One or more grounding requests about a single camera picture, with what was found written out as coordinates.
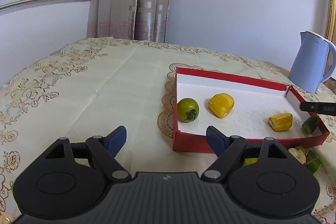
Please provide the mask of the red shallow cardboard box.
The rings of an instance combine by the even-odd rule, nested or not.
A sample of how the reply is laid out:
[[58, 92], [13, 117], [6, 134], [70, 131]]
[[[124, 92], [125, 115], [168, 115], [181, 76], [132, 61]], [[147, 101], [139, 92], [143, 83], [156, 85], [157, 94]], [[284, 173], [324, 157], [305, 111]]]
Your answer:
[[[235, 101], [233, 109], [224, 118], [216, 117], [208, 107], [209, 100], [220, 93], [232, 96]], [[209, 126], [216, 127], [224, 135], [239, 135], [256, 142], [270, 136], [286, 148], [322, 145], [330, 134], [323, 121], [314, 133], [304, 133], [302, 124], [311, 113], [300, 110], [304, 98], [288, 84], [178, 67], [175, 98], [177, 102], [192, 98], [199, 105], [199, 115], [193, 122], [182, 122], [177, 114], [173, 115], [173, 150], [177, 152], [211, 153], [206, 141]], [[293, 124], [287, 131], [275, 132], [268, 119], [281, 113], [291, 113]]]

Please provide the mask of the small green tomato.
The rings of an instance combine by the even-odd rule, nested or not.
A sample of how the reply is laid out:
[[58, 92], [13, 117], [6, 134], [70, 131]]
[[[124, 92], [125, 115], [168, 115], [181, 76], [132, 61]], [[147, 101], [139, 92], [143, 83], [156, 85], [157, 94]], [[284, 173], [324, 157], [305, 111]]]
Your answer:
[[177, 115], [180, 121], [189, 123], [197, 119], [199, 105], [192, 98], [183, 98], [177, 103]]

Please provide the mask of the green cucumber piece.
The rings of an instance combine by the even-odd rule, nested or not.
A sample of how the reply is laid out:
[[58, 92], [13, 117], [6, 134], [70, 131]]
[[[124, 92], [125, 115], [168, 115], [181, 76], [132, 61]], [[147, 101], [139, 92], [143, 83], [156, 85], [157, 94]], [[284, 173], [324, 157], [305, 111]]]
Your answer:
[[302, 129], [306, 134], [312, 134], [318, 126], [318, 121], [319, 117], [316, 115], [312, 115], [306, 121], [304, 121], [304, 123], [302, 124]]
[[315, 176], [319, 169], [322, 167], [322, 160], [315, 154], [313, 150], [308, 151], [306, 154], [306, 163], [304, 166], [309, 170], [309, 172]]

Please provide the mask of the cream embroidered tablecloth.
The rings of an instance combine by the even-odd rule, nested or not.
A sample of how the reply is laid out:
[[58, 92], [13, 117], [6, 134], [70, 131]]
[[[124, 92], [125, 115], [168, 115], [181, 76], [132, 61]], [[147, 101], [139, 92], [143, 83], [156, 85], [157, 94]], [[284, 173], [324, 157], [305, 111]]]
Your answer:
[[84, 39], [31, 65], [1, 89], [1, 223], [20, 211], [14, 180], [61, 136], [84, 141], [119, 125], [127, 170], [201, 172], [214, 155], [172, 150], [173, 86], [178, 67], [288, 83], [266, 61], [201, 48], [114, 38]]

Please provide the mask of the gold mirror frame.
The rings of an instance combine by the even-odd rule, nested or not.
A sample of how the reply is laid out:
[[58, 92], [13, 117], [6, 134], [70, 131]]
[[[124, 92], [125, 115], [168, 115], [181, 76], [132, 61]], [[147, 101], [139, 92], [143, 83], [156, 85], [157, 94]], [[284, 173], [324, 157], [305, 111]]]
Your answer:
[[325, 37], [331, 42], [335, 37], [335, 8], [336, 8], [335, 0], [329, 0], [329, 12], [326, 23]]

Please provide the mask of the yellow fruit chunk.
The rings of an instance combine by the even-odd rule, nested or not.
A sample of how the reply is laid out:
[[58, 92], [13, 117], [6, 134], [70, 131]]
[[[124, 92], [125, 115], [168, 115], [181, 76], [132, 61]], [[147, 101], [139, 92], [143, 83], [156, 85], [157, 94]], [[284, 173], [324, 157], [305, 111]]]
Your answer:
[[286, 131], [293, 124], [293, 115], [291, 113], [276, 114], [269, 117], [268, 123], [276, 132]]

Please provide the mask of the yellow rounded fruit piece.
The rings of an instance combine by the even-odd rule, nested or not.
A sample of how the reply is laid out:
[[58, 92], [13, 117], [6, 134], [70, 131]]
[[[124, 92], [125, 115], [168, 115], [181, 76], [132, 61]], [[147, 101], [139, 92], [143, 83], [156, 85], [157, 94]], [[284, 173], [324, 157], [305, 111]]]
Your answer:
[[208, 108], [218, 118], [227, 116], [235, 105], [234, 98], [227, 93], [215, 94], [208, 102]]

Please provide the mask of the blue electric kettle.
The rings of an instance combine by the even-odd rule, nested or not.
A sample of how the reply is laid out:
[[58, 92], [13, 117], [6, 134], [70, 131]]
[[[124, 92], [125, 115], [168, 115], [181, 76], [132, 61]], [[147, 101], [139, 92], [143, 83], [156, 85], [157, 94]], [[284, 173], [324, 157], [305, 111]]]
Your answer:
[[335, 45], [311, 31], [300, 33], [301, 46], [288, 78], [306, 92], [315, 93], [335, 69]]

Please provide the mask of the yellow green fruit piece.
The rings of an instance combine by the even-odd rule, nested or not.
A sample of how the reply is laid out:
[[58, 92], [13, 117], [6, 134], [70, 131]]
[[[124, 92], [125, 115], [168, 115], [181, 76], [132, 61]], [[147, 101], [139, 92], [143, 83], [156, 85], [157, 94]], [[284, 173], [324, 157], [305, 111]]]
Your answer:
[[303, 146], [297, 146], [295, 147], [296, 150], [300, 150], [304, 155], [306, 155], [306, 149], [303, 148]]

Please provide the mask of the green lime fruit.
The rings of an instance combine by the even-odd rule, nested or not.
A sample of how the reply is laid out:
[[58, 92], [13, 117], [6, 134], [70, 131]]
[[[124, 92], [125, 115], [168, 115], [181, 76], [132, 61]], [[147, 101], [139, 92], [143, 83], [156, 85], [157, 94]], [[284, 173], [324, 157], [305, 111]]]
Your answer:
[[258, 158], [246, 158], [244, 159], [243, 166], [249, 166], [249, 165], [255, 164], [257, 163], [257, 161], [258, 161]]

